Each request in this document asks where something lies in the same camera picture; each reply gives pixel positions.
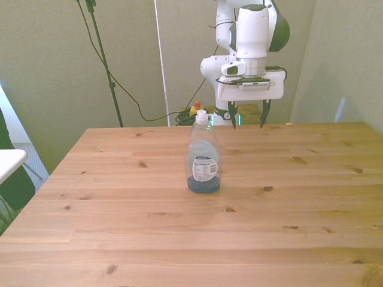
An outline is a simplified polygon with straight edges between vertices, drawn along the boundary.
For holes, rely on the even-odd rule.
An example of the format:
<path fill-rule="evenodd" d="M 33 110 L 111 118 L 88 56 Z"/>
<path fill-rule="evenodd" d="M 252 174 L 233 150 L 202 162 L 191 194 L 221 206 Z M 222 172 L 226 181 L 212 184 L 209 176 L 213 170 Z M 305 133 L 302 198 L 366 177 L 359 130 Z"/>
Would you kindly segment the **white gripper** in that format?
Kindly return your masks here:
<path fill-rule="evenodd" d="M 228 112 L 232 126 L 236 129 L 235 115 L 238 108 L 235 101 L 263 100 L 263 109 L 260 116 L 262 129 L 269 115 L 271 100 L 280 99 L 284 94 L 284 71 L 269 71 L 261 79 L 251 80 L 241 76 L 221 76 L 216 79 L 217 98 L 228 102 Z"/>

